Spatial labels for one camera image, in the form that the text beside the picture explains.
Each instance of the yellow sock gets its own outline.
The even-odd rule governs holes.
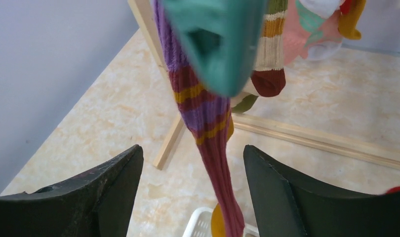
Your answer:
[[[232,115],[229,116],[229,127],[228,127],[228,138],[227,141],[229,141],[229,138],[232,137],[232,134],[234,133],[234,121],[232,120]]]
[[[360,40],[361,33],[356,29],[357,22],[364,10],[366,0],[353,0],[347,15],[341,15],[338,21],[338,31],[349,40]]]
[[[213,210],[212,219],[210,223],[212,237],[225,237],[225,222],[223,221],[222,210],[219,204]]]

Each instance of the marble floor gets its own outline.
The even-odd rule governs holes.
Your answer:
[[[297,60],[286,73],[281,95],[259,99],[250,114],[400,149],[400,58],[341,49],[323,62]],[[192,212],[216,198],[187,130],[164,170],[150,165],[176,113],[138,31],[2,194],[36,191],[139,144],[145,163],[127,236],[180,237]],[[398,170],[236,129],[227,148],[232,182],[254,226],[246,144],[339,187],[379,194],[400,185]]]

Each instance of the red fabric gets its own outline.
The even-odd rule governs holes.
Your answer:
[[[340,10],[343,15],[347,15],[350,12],[352,2],[353,0],[345,0],[345,2],[340,6]]]
[[[396,193],[396,192],[399,192],[399,191],[400,191],[400,186],[394,187],[392,189],[389,189],[386,193],[387,194],[391,194],[391,193]]]

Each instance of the striped sock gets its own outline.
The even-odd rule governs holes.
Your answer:
[[[166,20],[163,8],[158,0],[154,4],[158,33],[178,110],[196,139],[222,208],[225,232],[228,237],[241,237],[245,224],[235,200],[226,159],[227,140],[234,131],[229,98],[211,94],[199,83]]]
[[[280,94],[286,85],[281,34],[287,0],[271,0],[268,8],[251,80],[260,96],[273,97]]]

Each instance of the clothes drying rack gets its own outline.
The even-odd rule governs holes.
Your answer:
[[[146,39],[154,60],[158,65],[160,73],[164,79],[168,79],[166,64],[162,54],[150,1],[128,0],[128,3],[137,23],[139,24],[140,30]],[[234,126],[238,129],[400,170],[400,150],[398,149],[386,148],[373,143],[367,143],[257,116],[246,114],[232,114],[232,116]],[[181,116],[177,115],[172,122],[172,126],[164,139],[157,157],[153,161],[154,167],[159,170],[163,169],[172,148],[177,145],[177,138],[184,127],[184,122]]]

